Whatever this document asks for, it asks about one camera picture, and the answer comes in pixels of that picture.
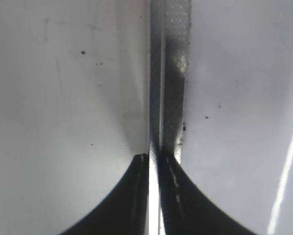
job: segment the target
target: metal strip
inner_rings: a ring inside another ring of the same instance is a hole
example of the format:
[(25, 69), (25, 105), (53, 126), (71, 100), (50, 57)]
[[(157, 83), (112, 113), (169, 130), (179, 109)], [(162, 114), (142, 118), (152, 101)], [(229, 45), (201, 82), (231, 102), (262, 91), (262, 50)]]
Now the metal strip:
[(165, 0), (150, 0), (150, 86), (149, 86), (149, 235), (159, 234), (160, 196), (157, 157), (163, 142), (164, 14)]
[(162, 148), (181, 162), (184, 84), (191, 0), (149, 0), (149, 234), (163, 235), (157, 158)]
[(191, 0), (166, 0), (163, 147), (181, 162), (184, 88), (188, 68)]

